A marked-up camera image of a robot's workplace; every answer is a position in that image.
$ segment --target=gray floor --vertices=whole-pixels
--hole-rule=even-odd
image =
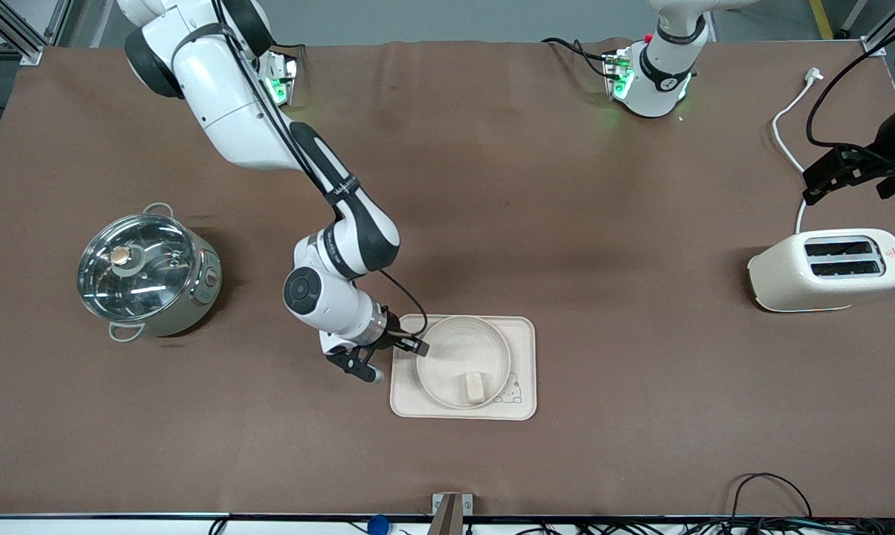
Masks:
[[[281,43],[372,45],[389,41],[478,40],[535,42],[550,36],[599,41],[640,38],[654,30],[644,0],[259,0]],[[122,47],[134,28],[114,0],[83,0],[68,27],[67,45]],[[824,0],[839,26],[851,0]],[[895,0],[873,0],[854,26],[865,33]],[[762,0],[715,14],[721,41],[818,39],[807,0]],[[17,64],[0,62],[0,106],[8,99]]]

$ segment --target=tabletop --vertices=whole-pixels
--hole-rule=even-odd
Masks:
[[[431,313],[536,326],[536,415],[490,422],[397,417],[387,385],[341,373],[288,313],[292,247],[331,222],[301,173],[224,161],[123,51],[49,48],[0,125],[0,512],[413,513],[462,490],[485,514],[716,514],[741,474],[771,471],[818,515],[895,516],[895,291],[780,315],[746,276],[803,189],[770,118],[808,68],[860,51],[709,44],[685,100],[644,119],[553,45],[307,50],[290,113],[399,226],[390,272]],[[782,119],[804,165],[824,83]],[[815,129],[866,143],[894,109],[873,58]],[[118,345],[77,263],[157,201],[219,251],[222,294],[185,335]],[[832,193],[804,216],[828,227],[895,234],[895,203]],[[359,287],[414,312],[377,275]],[[800,504],[754,484],[741,511]]]

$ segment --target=white power cord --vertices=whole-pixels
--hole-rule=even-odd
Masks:
[[[807,94],[815,81],[823,79],[824,75],[820,74],[820,70],[817,67],[811,67],[810,70],[807,71],[807,74],[804,75],[804,88],[801,89],[800,94],[794,97],[786,108],[778,111],[777,115],[774,115],[774,118],[770,121],[770,132],[774,135],[774,141],[777,142],[777,146],[780,146],[782,152],[784,152],[784,156],[787,156],[787,160],[790,160],[790,163],[793,163],[794,167],[796,167],[800,173],[804,172],[804,166],[797,161],[797,158],[794,158],[794,155],[791,155],[787,145],[784,145],[784,140],[781,139],[781,133],[777,130],[777,119],[783,117],[784,113],[787,113],[793,106],[796,106],[797,102],[800,102],[801,98],[804,98],[804,95]],[[801,221],[804,220],[804,209],[806,208],[807,201],[801,201],[800,210],[797,210],[797,221],[794,223],[794,234],[799,234],[801,231]]]

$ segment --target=yellow floor tape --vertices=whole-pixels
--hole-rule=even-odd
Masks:
[[[823,0],[810,0],[810,10],[813,11],[813,18],[817,21],[821,39],[833,39],[833,30],[830,29],[830,20],[827,19]]]

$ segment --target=pot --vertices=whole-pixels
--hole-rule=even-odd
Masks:
[[[169,216],[153,213],[158,207]],[[109,224],[77,268],[81,301],[110,322],[114,342],[185,331],[206,315],[222,282],[216,250],[173,218],[166,203]],[[132,333],[122,337],[118,329]]]

